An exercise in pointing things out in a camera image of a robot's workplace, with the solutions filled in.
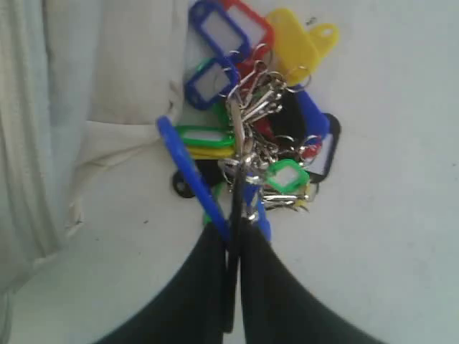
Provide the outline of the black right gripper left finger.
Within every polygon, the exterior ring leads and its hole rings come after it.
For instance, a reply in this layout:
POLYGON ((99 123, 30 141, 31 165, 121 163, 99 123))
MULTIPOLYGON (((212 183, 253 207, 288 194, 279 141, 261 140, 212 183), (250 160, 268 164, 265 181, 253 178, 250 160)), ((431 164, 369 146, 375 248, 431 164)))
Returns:
POLYGON ((100 343, 222 343, 225 248, 207 224, 171 281, 100 343))

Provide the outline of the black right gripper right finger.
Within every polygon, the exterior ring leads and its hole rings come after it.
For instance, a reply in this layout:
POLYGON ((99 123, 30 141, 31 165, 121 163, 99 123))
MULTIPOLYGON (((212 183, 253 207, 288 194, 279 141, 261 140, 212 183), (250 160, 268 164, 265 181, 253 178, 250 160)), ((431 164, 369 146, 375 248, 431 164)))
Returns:
POLYGON ((246 343, 381 343, 315 298, 248 220, 241 223, 240 276, 246 343))

